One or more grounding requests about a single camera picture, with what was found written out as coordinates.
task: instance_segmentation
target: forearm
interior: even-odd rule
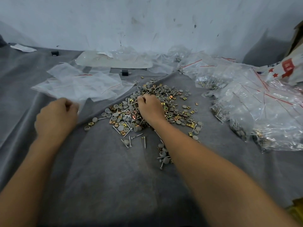
[[[235,165],[168,122],[158,122],[153,127],[211,226],[296,226]]]
[[[0,193],[1,227],[36,226],[40,203],[58,146],[37,139]]]

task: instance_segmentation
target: left hand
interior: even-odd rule
[[[66,98],[60,98],[41,109],[37,115],[35,129],[38,140],[59,147],[75,128],[79,105]]]

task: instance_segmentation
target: white wall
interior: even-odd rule
[[[72,50],[182,44],[242,61],[262,44],[284,52],[301,20],[303,0],[0,0],[6,42]]]

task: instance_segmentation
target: hand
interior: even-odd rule
[[[140,114],[152,127],[157,122],[166,122],[161,101],[155,95],[139,96],[137,102]]]
[[[77,124],[78,108],[77,103],[66,98],[55,100],[42,108],[35,122],[37,139],[59,147]]]

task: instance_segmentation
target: gray fabric sheet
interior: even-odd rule
[[[9,46],[0,48],[0,189],[35,139],[37,113],[54,100],[30,87],[50,77],[46,70],[81,53],[59,50],[60,56],[52,57],[50,49],[37,49],[23,53]],[[195,88],[184,75],[132,70],[130,76],[122,79],[136,79],[144,84],[151,76],[163,77],[159,83],[190,89],[192,95],[186,101],[177,99],[177,103],[178,108],[186,104],[199,110],[193,115],[196,121],[204,123],[199,140],[247,172],[280,206],[286,207],[292,199],[303,196],[303,152],[262,154],[252,141],[241,141],[210,113],[210,100],[201,97],[206,90]],[[135,90],[133,87],[115,102],[121,102]],[[87,122],[113,103],[87,101],[77,128],[57,155],[43,199],[40,225],[206,226],[175,166],[159,169],[156,158],[160,140],[154,131],[143,130],[146,149],[141,138],[136,138],[129,150],[108,119],[99,121],[89,132],[84,131]],[[187,127],[179,129],[184,133],[190,131]]]

